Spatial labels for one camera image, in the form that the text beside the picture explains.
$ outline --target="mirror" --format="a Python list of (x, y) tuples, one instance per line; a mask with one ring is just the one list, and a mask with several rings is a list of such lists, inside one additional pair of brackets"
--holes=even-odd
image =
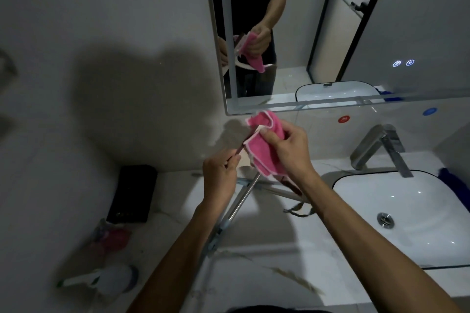
[(470, 95), (468, 0), (211, 1), (228, 114)]

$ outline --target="hand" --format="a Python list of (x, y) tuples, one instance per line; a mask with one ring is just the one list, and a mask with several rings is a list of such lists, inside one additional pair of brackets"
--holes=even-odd
[(227, 57), (227, 44), (225, 40), (222, 39), (220, 36), (217, 37), (219, 40), (219, 55), (220, 55), (220, 62), (222, 63), (222, 67), (228, 65), (228, 57)]
[(250, 55), (257, 57), (264, 53), (271, 43), (271, 29), (263, 24), (257, 24), (251, 32), (258, 35), (247, 47)]
[(204, 199), (202, 206), (219, 216), (228, 205), (236, 185), (236, 167), (241, 159), (236, 150), (222, 150), (203, 162)]
[(316, 173), (310, 162), (307, 133), (289, 121), (281, 120), (281, 124), (288, 135), (285, 140), (266, 128), (261, 129), (260, 134), (274, 147), (289, 177), (300, 186), (303, 180)]

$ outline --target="blue sticker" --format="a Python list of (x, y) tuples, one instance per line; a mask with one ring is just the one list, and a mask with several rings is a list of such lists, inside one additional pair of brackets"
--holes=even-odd
[(428, 115), (434, 114), (437, 111), (438, 111), (438, 108), (429, 108), (423, 112), (423, 115), (428, 116)]

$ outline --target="sink drain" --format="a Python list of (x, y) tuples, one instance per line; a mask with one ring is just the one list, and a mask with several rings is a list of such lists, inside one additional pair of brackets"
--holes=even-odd
[(392, 229), (395, 226), (395, 221), (391, 215), (387, 213), (377, 214), (377, 221), (379, 222), (380, 226), (384, 227), (385, 229)]

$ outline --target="person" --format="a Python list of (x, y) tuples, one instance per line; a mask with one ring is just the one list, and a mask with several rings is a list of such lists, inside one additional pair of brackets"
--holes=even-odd
[[(377, 310), (387, 313), (461, 313), (426, 272), (326, 185), (310, 161), (306, 132), (287, 121), (281, 122), (287, 134), (285, 140), (269, 130), (262, 132), (262, 136), (274, 147), (289, 177), (316, 209)], [(179, 311), (197, 273), (203, 246), (235, 191), (236, 166), (240, 160), (235, 153), (236, 150), (224, 150), (204, 161), (203, 201), (127, 313)], [(236, 312), (287, 311), (257, 306)]]
[[(231, 0), (232, 27), (234, 35), (253, 32), (256, 39), (248, 46), (248, 53), (261, 56), (266, 67), (258, 73), (248, 65), (245, 56), (240, 56), (236, 67), (237, 96), (267, 96), (273, 94), (276, 78), (277, 56), (274, 49), (273, 27), (282, 16), (287, 0)], [(222, 66), (228, 65), (222, 0), (214, 0), (219, 55)], [(224, 75), (226, 97), (230, 98), (228, 73)]]

